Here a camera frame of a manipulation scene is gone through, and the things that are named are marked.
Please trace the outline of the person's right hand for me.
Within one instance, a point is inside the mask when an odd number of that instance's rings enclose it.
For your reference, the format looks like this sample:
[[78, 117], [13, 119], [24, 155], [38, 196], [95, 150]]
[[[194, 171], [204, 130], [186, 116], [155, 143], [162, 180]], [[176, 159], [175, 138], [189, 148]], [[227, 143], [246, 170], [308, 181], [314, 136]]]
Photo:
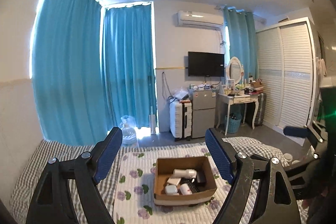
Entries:
[[318, 206], [325, 199], [325, 197], [328, 194], [328, 191], [329, 191], [328, 187], [326, 187], [324, 191], [320, 193], [318, 196], [308, 200], [303, 200], [302, 208], [303, 209], [309, 208], [310, 210], [312, 210], [314, 207]]

